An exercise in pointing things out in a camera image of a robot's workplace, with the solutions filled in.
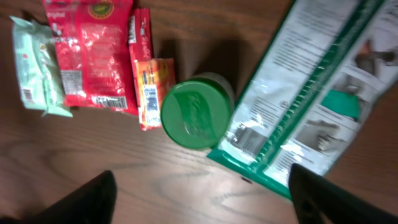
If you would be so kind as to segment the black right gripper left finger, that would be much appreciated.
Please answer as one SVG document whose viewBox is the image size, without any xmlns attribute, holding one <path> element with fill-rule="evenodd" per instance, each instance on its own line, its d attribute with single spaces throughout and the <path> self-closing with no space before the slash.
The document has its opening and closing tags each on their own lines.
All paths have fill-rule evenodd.
<svg viewBox="0 0 398 224">
<path fill-rule="evenodd" d="M 106 170 L 31 217 L 2 217 L 1 224 L 111 224 L 117 198 L 114 174 Z"/>
</svg>

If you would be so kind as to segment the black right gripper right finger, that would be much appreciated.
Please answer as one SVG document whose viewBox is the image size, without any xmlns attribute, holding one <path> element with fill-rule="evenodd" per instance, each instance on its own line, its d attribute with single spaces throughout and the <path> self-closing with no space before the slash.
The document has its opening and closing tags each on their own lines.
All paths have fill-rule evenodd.
<svg viewBox="0 0 398 224">
<path fill-rule="evenodd" d="M 304 223 L 397 223 L 397 217 L 355 197 L 300 164 L 293 164 L 289 191 L 297 220 Z"/>
</svg>

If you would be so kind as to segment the teal white snack packet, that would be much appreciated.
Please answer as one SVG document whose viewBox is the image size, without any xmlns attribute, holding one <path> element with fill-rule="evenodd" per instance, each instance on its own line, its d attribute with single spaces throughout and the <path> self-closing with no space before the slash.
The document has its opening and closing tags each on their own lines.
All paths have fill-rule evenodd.
<svg viewBox="0 0 398 224">
<path fill-rule="evenodd" d="M 60 69 L 50 27 L 11 17 L 12 41 L 21 101 L 29 110 L 72 117 L 63 101 Z"/>
</svg>

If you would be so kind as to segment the green lid seasoning jar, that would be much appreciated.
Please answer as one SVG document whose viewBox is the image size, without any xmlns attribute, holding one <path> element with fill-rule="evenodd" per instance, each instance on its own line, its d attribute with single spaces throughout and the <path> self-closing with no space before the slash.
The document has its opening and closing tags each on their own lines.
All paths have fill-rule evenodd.
<svg viewBox="0 0 398 224">
<path fill-rule="evenodd" d="M 225 77 L 203 72 L 175 85 L 163 99 L 160 118 L 171 140 L 182 147 L 214 147 L 234 113 L 234 91 Z"/>
</svg>

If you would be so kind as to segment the green white packet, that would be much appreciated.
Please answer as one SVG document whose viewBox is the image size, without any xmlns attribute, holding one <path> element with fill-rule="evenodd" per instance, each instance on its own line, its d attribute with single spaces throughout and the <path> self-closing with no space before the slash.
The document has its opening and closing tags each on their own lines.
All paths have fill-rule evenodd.
<svg viewBox="0 0 398 224">
<path fill-rule="evenodd" d="M 397 81 L 396 1 L 292 1 L 209 158 L 289 198 L 326 174 Z"/>
</svg>

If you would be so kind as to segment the orange snack packet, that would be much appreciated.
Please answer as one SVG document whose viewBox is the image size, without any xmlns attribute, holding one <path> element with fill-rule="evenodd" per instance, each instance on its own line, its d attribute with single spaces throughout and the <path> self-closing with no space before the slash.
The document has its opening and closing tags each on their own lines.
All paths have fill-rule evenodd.
<svg viewBox="0 0 398 224">
<path fill-rule="evenodd" d="M 168 91 L 175 85 L 175 63 L 172 58 L 136 61 L 134 81 L 141 129 L 162 126 L 160 109 Z"/>
</svg>

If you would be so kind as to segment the red snack packet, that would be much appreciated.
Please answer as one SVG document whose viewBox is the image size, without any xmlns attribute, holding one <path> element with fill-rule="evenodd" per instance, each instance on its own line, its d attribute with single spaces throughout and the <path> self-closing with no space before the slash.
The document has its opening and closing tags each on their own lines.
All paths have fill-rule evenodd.
<svg viewBox="0 0 398 224">
<path fill-rule="evenodd" d="M 43 2 L 67 106 L 137 115 L 128 49 L 132 0 Z"/>
</svg>

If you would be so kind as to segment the red stick sachet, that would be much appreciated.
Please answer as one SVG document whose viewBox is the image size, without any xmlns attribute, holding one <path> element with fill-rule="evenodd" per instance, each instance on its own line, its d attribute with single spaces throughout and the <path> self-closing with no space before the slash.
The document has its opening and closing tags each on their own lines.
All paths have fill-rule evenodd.
<svg viewBox="0 0 398 224">
<path fill-rule="evenodd" d="M 128 45 L 132 71 L 135 73 L 136 62 L 150 60 L 154 57 L 149 8 L 142 7 L 131 11 L 129 17 Z"/>
</svg>

